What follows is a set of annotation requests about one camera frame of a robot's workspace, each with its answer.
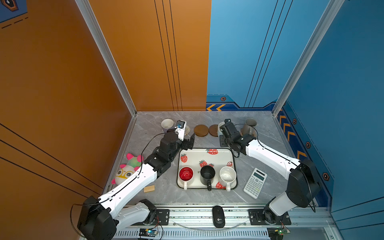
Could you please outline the grey mug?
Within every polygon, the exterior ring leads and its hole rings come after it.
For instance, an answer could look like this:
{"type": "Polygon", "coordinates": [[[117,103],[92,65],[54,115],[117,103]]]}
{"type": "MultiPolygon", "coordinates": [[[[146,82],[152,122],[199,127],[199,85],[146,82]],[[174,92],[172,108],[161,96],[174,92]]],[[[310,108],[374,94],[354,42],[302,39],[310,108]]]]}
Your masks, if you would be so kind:
{"type": "Polygon", "coordinates": [[[255,126],[257,125],[257,121],[253,118],[248,118],[245,120],[245,124],[243,126],[243,128],[241,129],[241,133],[242,135],[251,135],[251,136],[254,136],[254,137],[257,137],[258,134],[257,134],[257,131],[255,129],[255,126]]]}

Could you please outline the red inside white mug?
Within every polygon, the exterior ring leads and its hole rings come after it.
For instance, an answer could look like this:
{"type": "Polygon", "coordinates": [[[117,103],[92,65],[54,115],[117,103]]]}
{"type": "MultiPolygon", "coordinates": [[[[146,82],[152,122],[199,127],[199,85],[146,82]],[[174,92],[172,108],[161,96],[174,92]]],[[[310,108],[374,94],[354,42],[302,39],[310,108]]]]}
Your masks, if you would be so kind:
{"type": "Polygon", "coordinates": [[[194,170],[190,167],[183,167],[179,170],[178,177],[182,181],[183,188],[186,191],[188,189],[189,182],[194,177],[194,170]]]}

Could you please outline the light blue mug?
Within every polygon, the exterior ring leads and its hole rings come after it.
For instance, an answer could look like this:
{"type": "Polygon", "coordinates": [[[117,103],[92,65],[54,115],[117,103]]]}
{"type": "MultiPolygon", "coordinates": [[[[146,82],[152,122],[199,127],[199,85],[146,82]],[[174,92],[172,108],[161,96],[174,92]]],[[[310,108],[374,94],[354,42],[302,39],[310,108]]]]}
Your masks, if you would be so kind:
{"type": "Polygon", "coordinates": [[[218,124],[218,130],[217,130],[218,136],[223,134],[222,130],[221,130],[221,126],[223,126],[224,124],[225,124],[225,122],[221,122],[221,123],[218,124]]]}

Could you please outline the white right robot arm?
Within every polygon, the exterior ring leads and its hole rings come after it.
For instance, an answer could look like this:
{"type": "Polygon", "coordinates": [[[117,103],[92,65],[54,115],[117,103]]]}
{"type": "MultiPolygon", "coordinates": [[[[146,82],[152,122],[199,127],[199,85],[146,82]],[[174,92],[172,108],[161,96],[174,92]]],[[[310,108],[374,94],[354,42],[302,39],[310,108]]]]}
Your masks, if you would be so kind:
{"type": "Polygon", "coordinates": [[[264,163],[288,180],[287,189],[264,207],[266,223],[279,223],[286,212],[296,207],[311,207],[313,212],[316,211],[314,198],[322,187],[317,168],[311,160],[284,155],[263,144],[258,137],[241,134],[231,122],[220,126],[220,130],[224,143],[233,151],[264,163]]]}

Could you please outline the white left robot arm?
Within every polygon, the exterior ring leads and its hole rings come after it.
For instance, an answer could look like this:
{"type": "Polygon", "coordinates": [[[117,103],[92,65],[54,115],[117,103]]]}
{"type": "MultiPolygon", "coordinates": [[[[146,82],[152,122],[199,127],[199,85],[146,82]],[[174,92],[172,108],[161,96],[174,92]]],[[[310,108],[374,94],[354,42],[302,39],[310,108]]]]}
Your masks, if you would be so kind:
{"type": "Polygon", "coordinates": [[[116,232],[137,223],[151,224],[156,206],[147,199],[126,208],[126,204],[147,185],[164,174],[181,150],[192,149],[195,136],[180,140],[175,132],[163,135],[160,145],[143,162],[138,171],[106,194],[90,196],[81,204],[75,231],[87,240],[111,240],[116,232]]]}

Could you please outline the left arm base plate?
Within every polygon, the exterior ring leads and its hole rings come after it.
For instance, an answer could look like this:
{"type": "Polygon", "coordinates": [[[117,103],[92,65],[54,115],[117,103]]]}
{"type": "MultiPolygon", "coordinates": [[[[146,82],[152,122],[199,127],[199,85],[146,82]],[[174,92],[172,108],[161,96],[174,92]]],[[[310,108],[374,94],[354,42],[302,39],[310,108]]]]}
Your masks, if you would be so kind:
{"type": "Polygon", "coordinates": [[[157,209],[154,219],[151,222],[135,223],[134,226],[154,226],[160,221],[162,226],[167,226],[170,219],[169,209],[157,209]]]}

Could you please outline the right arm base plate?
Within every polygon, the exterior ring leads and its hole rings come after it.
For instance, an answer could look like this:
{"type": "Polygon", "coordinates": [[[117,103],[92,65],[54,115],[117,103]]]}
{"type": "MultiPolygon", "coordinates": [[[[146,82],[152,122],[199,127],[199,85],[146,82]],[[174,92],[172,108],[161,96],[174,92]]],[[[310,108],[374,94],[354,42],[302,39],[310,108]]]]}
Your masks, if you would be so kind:
{"type": "Polygon", "coordinates": [[[276,216],[269,210],[262,209],[249,209],[249,219],[251,225],[285,225],[289,226],[292,224],[288,213],[284,213],[282,216],[276,216]]]}

